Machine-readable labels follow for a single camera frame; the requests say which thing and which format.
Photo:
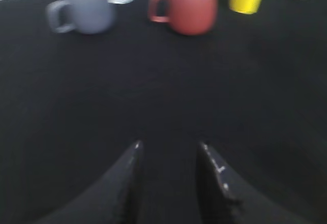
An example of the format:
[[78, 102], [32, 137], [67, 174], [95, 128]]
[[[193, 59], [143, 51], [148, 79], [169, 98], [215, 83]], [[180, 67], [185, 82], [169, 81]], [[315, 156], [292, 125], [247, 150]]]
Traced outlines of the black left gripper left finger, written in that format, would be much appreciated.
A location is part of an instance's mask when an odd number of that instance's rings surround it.
[[143, 191], [143, 143], [133, 143], [96, 182], [38, 223], [137, 223]]

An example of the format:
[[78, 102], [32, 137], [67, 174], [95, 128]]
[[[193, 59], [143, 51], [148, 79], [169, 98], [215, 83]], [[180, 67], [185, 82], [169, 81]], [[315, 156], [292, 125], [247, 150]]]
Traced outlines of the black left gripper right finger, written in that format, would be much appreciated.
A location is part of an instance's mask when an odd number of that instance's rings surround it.
[[237, 174], [213, 148], [200, 142], [196, 155], [196, 192], [203, 223], [298, 223]]

